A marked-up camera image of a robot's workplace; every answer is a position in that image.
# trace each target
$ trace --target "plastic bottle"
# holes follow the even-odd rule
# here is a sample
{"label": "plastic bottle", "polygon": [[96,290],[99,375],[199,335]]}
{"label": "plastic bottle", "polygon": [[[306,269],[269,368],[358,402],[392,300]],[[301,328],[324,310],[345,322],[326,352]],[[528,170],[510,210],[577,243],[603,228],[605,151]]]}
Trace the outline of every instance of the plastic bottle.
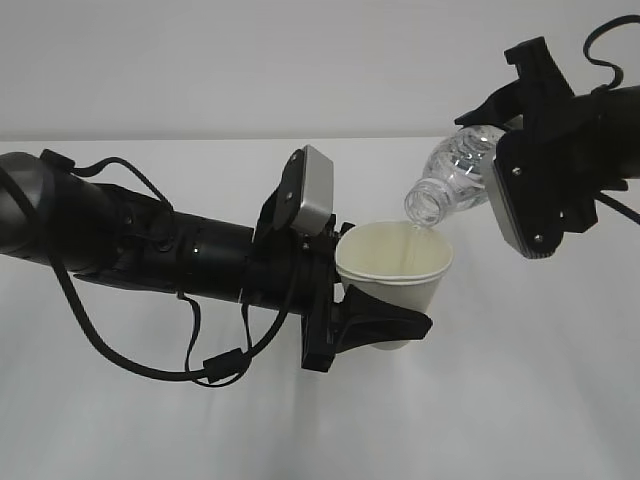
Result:
{"label": "plastic bottle", "polygon": [[411,221],[432,227],[453,212],[486,202],[479,163],[504,133],[491,125],[475,125],[442,141],[429,156],[422,178],[405,198],[405,211]]}

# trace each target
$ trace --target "cable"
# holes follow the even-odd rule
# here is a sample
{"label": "cable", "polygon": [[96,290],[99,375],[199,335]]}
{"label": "cable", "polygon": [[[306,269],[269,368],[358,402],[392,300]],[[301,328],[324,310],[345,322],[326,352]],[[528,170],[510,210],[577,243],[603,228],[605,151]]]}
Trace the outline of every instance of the cable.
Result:
{"label": "cable", "polygon": [[629,220],[640,225],[640,213],[630,209],[624,203],[621,203],[615,198],[611,198],[609,195],[606,195],[602,192],[596,193],[593,196],[593,198],[605,204],[607,207],[613,208],[616,212],[621,213],[622,215],[627,217]]}
{"label": "cable", "polygon": [[[238,372],[235,376],[233,376],[230,380],[224,383],[204,383],[199,380],[192,380],[193,383],[200,385],[201,387],[207,388],[220,388],[231,385],[238,380],[240,380],[243,375],[249,369],[251,365],[251,360],[255,358],[262,350],[264,350],[267,345],[271,343],[271,341],[278,334],[282,325],[284,324],[287,315],[289,314],[289,310],[291,309],[291,303],[293,302],[293,296],[295,294],[295,290],[298,284],[298,277],[300,274],[300,265],[302,263],[302,248],[298,239],[297,234],[292,232],[293,237],[293,250],[296,252],[296,256],[293,260],[291,278],[289,280],[289,288],[287,289],[287,293],[285,294],[284,302],[282,304],[282,308],[278,311],[278,314],[269,327],[269,330],[264,334],[264,336],[260,339],[260,341],[254,346],[253,340],[251,338],[251,332],[249,328],[249,303],[244,303],[242,308],[240,309],[242,312],[242,320],[244,323],[245,334],[247,338],[247,352],[245,355],[249,355],[249,362],[245,369]],[[190,372],[190,359],[191,352],[193,351],[193,347],[195,346],[196,340],[198,339],[198,335],[200,334],[200,327],[202,324],[202,311],[200,309],[200,305],[198,302],[193,300],[192,298],[187,297],[184,292],[178,292],[178,298],[180,300],[186,301],[191,305],[191,309],[193,311],[193,330],[191,332],[191,339],[189,340],[189,345],[187,347],[187,353],[184,360],[184,369],[186,372]]]}
{"label": "cable", "polygon": [[[191,332],[191,339],[189,340],[189,346],[187,347],[187,354],[184,359],[184,370],[185,372],[190,372],[191,367],[189,364],[191,363],[191,352],[193,351],[193,347],[196,344],[198,335],[200,335],[200,327],[202,325],[202,311],[200,309],[200,305],[198,304],[198,302],[192,298],[187,297],[184,294],[184,292],[178,292],[178,299],[188,302],[189,305],[191,305],[191,309],[193,311],[193,330]],[[249,305],[246,303],[243,304],[240,310],[242,312],[242,319],[244,323],[245,335],[247,338],[247,351],[248,351],[253,346],[253,340],[251,339],[251,332],[249,331]],[[201,387],[206,387],[206,388],[226,387],[240,380],[244,376],[244,374],[247,372],[247,370],[248,370],[248,367],[238,372],[230,380],[227,380],[226,382],[223,382],[223,383],[204,383],[200,380],[192,380],[192,382],[195,383],[196,385],[200,385]]]}
{"label": "cable", "polygon": [[58,282],[60,283],[60,287],[62,288],[62,291],[67,301],[69,302],[69,306],[71,307],[71,310],[73,311],[73,314],[75,315],[80,328],[87,337],[87,340],[89,340],[89,343],[91,343],[91,345],[103,357],[116,364],[117,366],[128,370],[131,373],[135,373],[136,375],[141,375],[143,377],[155,380],[163,380],[167,382],[185,382],[197,380],[207,376],[204,369],[196,370],[193,372],[170,372],[147,367],[136,363],[128,359],[127,357],[124,357],[123,355],[119,354],[111,347],[109,347],[109,345],[107,345],[100,337],[97,330],[91,323],[91,320],[89,319],[89,316],[87,315],[87,312],[82,305],[82,301],[80,300],[78,292],[76,291],[73,282],[71,281],[71,278],[67,273],[62,259],[49,241],[49,236],[47,234],[46,228],[42,223],[38,212],[31,204],[31,201],[22,191],[20,186],[2,167],[0,167],[0,185],[4,187],[7,193],[16,202],[22,213],[25,215],[25,217],[27,217],[27,220],[31,224],[31,227],[35,230],[42,248],[47,255],[47,258],[49,259],[51,268],[53,269],[53,272],[55,273]]}
{"label": "cable", "polygon": [[625,15],[622,17],[614,18],[613,20],[605,23],[604,25],[599,26],[593,32],[589,34],[587,39],[584,41],[584,46],[582,47],[582,53],[587,58],[589,63],[592,65],[597,65],[600,67],[608,67],[613,69],[613,80],[609,84],[601,85],[596,88],[598,90],[612,90],[616,87],[619,87],[624,80],[624,71],[615,63],[607,62],[606,60],[600,60],[597,58],[593,58],[591,56],[590,50],[593,42],[595,42],[600,36],[605,33],[613,30],[614,28],[618,28],[622,25],[629,25],[631,23],[640,23],[640,15]]}
{"label": "cable", "polygon": [[296,252],[296,256],[293,260],[293,272],[291,273],[291,280],[289,281],[289,289],[284,298],[284,303],[282,304],[282,308],[278,312],[276,319],[273,324],[267,330],[267,333],[260,339],[260,341],[252,348],[249,349],[248,354],[251,358],[254,358],[258,355],[262,350],[264,350],[269,343],[274,339],[277,335],[278,331],[282,327],[284,320],[287,318],[289,314],[289,310],[291,309],[291,303],[293,302],[293,295],[296,291],[296,287],[298,286],[298,277],[300,276],[300,264],[302,263],[302,245],[300,245],[300,240],[295,232],[292,232],[293,236],[293,250]]}
{"label": "cable", "polygon": [[100,172],[102,172],[108,165],[111,165],[111,164],[122,165],[131,173],[133,173],[138,178],[138,180],[140,180],[149,190],[151,190],[151,192],[153,192],[153,194],[158,198],[158,200],[160,200],[160,203],[169,212],[171,223],[169,225],[169,229],[165,237],[153,238],[148,236],[140,236],[136,234],[133,234],[131,236],[139,237],[144,240],[148,240],[148,241],[151,241],[154,243],[160,243],[160,244],[166,244],[167,242],[170,242],[173,239],[173,236],[175,233],[175,210],[173,208],[173,205],[167,199],[167,197],[165,197],[162,194],[162,192],[158,190],[158,188],[153,183],[151,183],[151,181],[140,170],[138,170],[135,166],[133,166],[130,162],[120,157],[109,157],[109,158],[105,158],[104,160],[100,160],[99,162],[94,163],[93,165],[90,165],[88,167],[74,167],[71,169],[71,173],[81,178],[95,177]]}

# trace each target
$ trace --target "white surface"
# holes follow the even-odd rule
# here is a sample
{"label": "white surface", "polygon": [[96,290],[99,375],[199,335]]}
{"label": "white surface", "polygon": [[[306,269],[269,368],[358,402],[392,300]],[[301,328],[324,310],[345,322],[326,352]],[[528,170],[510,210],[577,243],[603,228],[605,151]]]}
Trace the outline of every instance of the white surface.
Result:
{"label": "white surface", "polygon": [[[582,43],[637,0],[3,0],[0,138],[435,135],[544,35],[577,92]],[[640,82],[640,29],[594,55]]]}
{"label": "white surface", "polygon": [[[323,140],[335,208],[400,218],[436,139]],[[50,143],[88,164],[121,155],[183,211],[252,224],[299,141]],[[43,144],[0,144],[37,153]],[[138,187],[117,167],[102,181]],[[352,185],[359,193],[353,193]],[[638,192],[624,198],[640,207]],[[488,206],[442,230],[456,260],[424,342],[298,368],[299,321],[239,384],[163,384],[106,363],[53,274],[0,259],[0,465],[10,480],[635,479],[640,469],[638,227],[601,209],[548,261],[520,258]],[[138,361],[179,368],[189,308],[79,284],[98,329]],[[236,305],[204,301],[195,360],[242,345]],[[258,336],[273,318],[256,311]]]}

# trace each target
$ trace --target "paper cup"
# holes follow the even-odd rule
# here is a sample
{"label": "paper cup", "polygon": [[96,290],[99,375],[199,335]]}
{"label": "paper cup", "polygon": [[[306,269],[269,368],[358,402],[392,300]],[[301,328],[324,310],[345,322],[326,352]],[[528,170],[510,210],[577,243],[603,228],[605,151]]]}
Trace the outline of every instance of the paper cup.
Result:
{"label": "paper cup", "polygon": [[[345,290],[354,285],[384,302],[426,313],[451,266],[453,247],[433,229],[379,222],[349,230],[338,242],[335,259]],[[391,349],[406,343],[375,346]]]}

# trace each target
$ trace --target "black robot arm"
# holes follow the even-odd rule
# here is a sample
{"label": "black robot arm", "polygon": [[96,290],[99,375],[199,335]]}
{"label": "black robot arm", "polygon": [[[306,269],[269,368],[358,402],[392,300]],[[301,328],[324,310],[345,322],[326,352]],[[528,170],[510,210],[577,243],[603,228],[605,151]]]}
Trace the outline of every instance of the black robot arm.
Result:
{"label": "black robot arm", "polygon": [[[132,170],[158,199],[81,178],[110,163]],[[28,199],[27,205],[18,197]],[[0,253],[51,265],[59,279],[68,280],[60,271],[68,270],[95,284],[177,294],[192,304],[198,321],[199,306],[188,294],[240,302],[245,316],[249,305],[279,311],[267,335],[246,351],[218,355],[205,361],[202,370],[191,372],[187,365],[185,372],[162,372],[103,345],[71,282],[62,278],[81,327],[100,353],[134,373],[161,380],[207,378],[213,383],[241,375],[289,312],[301,315],[302,367],[310,370],[326,372],[337,353],[362,345],[424,338],[432,324],[424,314],[354,287],[341,303],[334,301],[334,284],[340,282],[334,251],[352,225],[335,231],[332,210],[333,164],[311,146],[288,160],[255,228],[176,212],[151,182],[119,158],[77,168],[49,150],[40,158],[0,156]]]}
{"label": "black robot arm", "polygon": [[638,214],[602,193],[626,190],[627,179],[640,177],[640,86],[618,88],[622,69],[589,53],[599,36],[629,23],[640,23],[640,16],[607,22],[585,42],[591,63],[613,69],[608,85],[576,96],[539,37],[505,52],[518,80],[456,120],[507,130],[485,156],[482,176],[505,240],[525,257],[548,257],[565,232],[595,225],[596,200],[640,223]]}

